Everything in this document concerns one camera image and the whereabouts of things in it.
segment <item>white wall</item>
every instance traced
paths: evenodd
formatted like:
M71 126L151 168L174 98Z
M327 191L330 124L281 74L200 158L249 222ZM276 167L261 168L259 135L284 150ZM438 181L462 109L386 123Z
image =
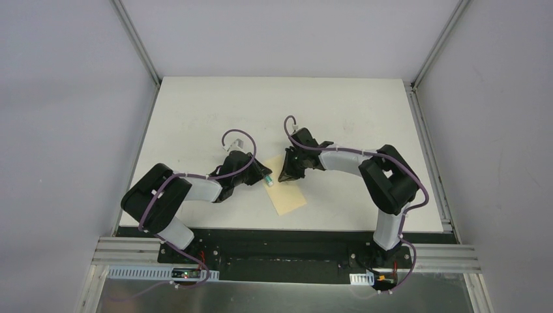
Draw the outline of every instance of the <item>white wall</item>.
M553 311L553 1L475 0L420 88L496 312Z
M72 312L154 88L109 1L2 1L0 41L0 312Z
M412 81L458 0L124 2L161 76Z

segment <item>paper sheet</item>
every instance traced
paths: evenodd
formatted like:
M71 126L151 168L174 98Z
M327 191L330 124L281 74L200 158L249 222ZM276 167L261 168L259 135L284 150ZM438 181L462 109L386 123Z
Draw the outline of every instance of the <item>paper sheet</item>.
M269 194L278 215L286 214L302 205L307 204L305 197L301 193L301 190L295 181L283 183L278 182L278 176L282 170L283 163L284 155L278 155L263 162L264 166L267 166L273 171L270 178L273 180L274 185L270 187L266 183L263 185L265 186L265 189Z

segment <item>yellow paper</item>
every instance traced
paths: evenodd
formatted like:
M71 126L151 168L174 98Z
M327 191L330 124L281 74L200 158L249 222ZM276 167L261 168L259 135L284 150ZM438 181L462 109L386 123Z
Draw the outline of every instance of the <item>yellow paper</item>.
M273 180L274 185L270 187L266 183L263 185L265 186L265 189L269 194L278 215L286 214L302 205L307 204L305 197L301 193L301 190L295 181L287 181L283 183L278 182L278 176L280 175L280 171L282 171L283 163L284 155L278 155L263 162L264 166L267 166L273 171L270 177Z

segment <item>white table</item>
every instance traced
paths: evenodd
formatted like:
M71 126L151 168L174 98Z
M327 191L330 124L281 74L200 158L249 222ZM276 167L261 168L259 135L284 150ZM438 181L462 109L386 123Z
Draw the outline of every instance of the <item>white table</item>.
M430 203L409 214L406 231L441 232L440 214L401 80L345 78L165 77L148 126L133 184L156 163L205 174L227 152L229 128L249 132L260 162L290 146L282 129L296 116L319 142L377 149L394 145L430 193ZM232 142L240 135L229 135ZM250 149L247 138L245 148ZM238 186L222 203L186 201L177 213L189 227L285 230L375 230L378 209L363 180L335 171L307 170L298 180L307 204L278 216L262 182ZM422 192L414 203L422 201ZM138 223L123 212L120 225Z

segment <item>metal frame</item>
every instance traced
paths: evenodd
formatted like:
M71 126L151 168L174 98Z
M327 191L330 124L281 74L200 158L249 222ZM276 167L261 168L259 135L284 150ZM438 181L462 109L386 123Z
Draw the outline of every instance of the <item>metal frame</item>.
M143 139L147 131L147 126L153 112L155 100L157 98L161 78L155 70L152 60L140 39L125 6L121 0L110 0L117 16L121 20L122 26L127 32L127 35L135 47L146 71L148 71L154 85L156 86L156 95L153 99L152 108L144 127L144 134L139 147L137 156L133 162L132 172L136 167L136 162L140 155ZM441 183L441 177L436 165L434 150L432 148L432 140L425 123L423 111L417 99L417 88L426 76L433 62L437 59L442 51L449 35L452 33L455 25L458 23L461 15L465 12L471 0L460 0L451 14L448 22L442 30L438 40L432 47L428 57L421 67L416 79L412 83L406 83L406 92L411 106L413 118L418 135L421 139L421 148L424 151L425 161L428 164L428 171L433 189L436 191L436 202L442 213L442 224L444 232L454 232L460 243L459 234L453 224L453 219L445 197L445 191ZM113 236L117 231L119 220L121 218L121 210L119 216L113 226ZM481 268L477 259L474 248L470 245L435 245L435 244L415 244L417 249L417 265L415 272L419 273L463 273L467 284L470 300L475 312L493 312L490 302L490 297L487 292L484 278L481 273ZM89 273L85 281L85 287L82 291L80 301L78 303L77 312L93 313L96 312L100 295L102 293L104 282L109 273L110 265L123 266L146 266L158 267L157 262L158 251L160 249L160 241L158 239L143 239L143 238L124 238L124 237L101 237L98 241L96 251L91 262Z

